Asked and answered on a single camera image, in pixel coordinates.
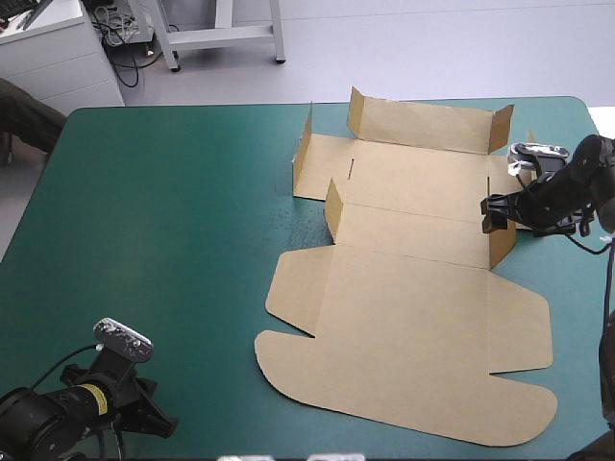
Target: cardboard box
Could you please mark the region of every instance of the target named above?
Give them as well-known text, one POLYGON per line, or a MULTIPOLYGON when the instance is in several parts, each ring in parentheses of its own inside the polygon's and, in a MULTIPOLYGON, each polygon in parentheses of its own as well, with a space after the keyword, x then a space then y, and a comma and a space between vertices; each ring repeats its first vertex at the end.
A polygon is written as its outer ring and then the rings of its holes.
POLYGON ((490 446, 544 430, 553 393, 490 375, 553 361, 546 301, 488 270, 514 246, 514 226, 480 226, 480 201, 519 187, 490 155, 507 143, 512 112, 353 89, 357 138, 312 133, 308 117, 294 195, 326 200, 335 245, 280 258, 267 310, 313 337, 258 336, 258 364, 277 389, 490 446))

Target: dark trousers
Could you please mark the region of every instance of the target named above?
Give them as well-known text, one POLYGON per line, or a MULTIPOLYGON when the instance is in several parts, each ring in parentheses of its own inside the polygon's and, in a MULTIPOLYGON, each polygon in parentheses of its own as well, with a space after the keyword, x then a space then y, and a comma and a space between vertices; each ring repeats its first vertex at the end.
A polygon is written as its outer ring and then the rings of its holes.
POLYGON ((0 79, 0 133, 11 133, 51 154, 66 117, 24 90, 0 79))

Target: gray floor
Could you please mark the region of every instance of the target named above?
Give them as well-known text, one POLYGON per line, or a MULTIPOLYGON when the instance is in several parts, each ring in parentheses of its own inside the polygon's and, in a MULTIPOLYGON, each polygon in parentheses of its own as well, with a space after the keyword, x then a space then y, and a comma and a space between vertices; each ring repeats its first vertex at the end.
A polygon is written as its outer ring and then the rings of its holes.
MULTIPOLYGON (((160 60, 122 88, 126 104, 343 101, 356 85, 400 99, 572 95, 615 106, 615 0, 280 2, 286 64, 273 63, 272 46, 183 52, 181 72, 160 60)), ((208 0, 165 5, 181 29, 212 19, 208 0)), ((268 0, 235 0, 236 24, 268 17, 268 0)), ((28 146, 15 155, 0 169, 0 256, 42 170, 28 146)))

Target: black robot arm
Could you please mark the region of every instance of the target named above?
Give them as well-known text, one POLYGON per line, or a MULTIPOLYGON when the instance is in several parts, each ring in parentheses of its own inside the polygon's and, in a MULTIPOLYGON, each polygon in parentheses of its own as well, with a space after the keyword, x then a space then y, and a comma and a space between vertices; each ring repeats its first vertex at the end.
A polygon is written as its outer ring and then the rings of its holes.
POLYGON ((480 204, 482 229, 506 229, 507 220, 537 234, 589 234, 594 211, 603 228, 615 231, 615 150, 613 140, 591 134, 583 139, 570 162, 562 148, 514 144, 511 155, 520 168, 536 171, 523 190, 494 194, 480 204))
MULTIPOLYGON (((152 356, 152 343, 112 319, 101 320, 94 333, 101 343, 99 354, 88 369, 64 369, 66 389, 38 394, 34 385, 0 399, 2 461, 66 459, 61 456, 89 436, 97 436, 104 451, 102 433, 108 429, 118 441, 123 440, 122 431, 173 434, 177 420, 164 415, 152 400, 156 382, 137 377, 135 371, 135 364, 152 356)), ((82 459, 76 455, 69 459, 82 459)))

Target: teal tabletop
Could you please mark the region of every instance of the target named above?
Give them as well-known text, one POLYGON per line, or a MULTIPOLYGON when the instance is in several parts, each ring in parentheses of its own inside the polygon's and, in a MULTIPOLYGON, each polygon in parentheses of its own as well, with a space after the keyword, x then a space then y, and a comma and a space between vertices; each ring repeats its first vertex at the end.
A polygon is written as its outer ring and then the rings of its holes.
MULTIPOLYGON (((515 104, 511 141, 531 129, 572 149, 596 132, 574 98, 437 103, 515 104)), ((314 130, 351 136, 347 110, 315 105, 314 130)), ((555 419, 533 441, 480 447, 302 405, 268 384, 254 339, 293 330, 264 308, 278 256, 332 243, 323 203, 292 197, 291 160, 307 114, 308 105, 73 113, 0 264, 0 393, 91 343, 93 324, 112 317, 153 340, 139 375, 159 383, 157 402, 180 419, 167 440, 128 435, 131 458, 561 458, 606 431, 597 355, 606 255, 561 236, 522 234, 495 269, 551 306, 554 364, 511 376, 558 397, 555 419)), ((601 229, 593 230, 588 244, 601 246, 601 229)), ((60 387, 58 376, 41 389, 60 387)))

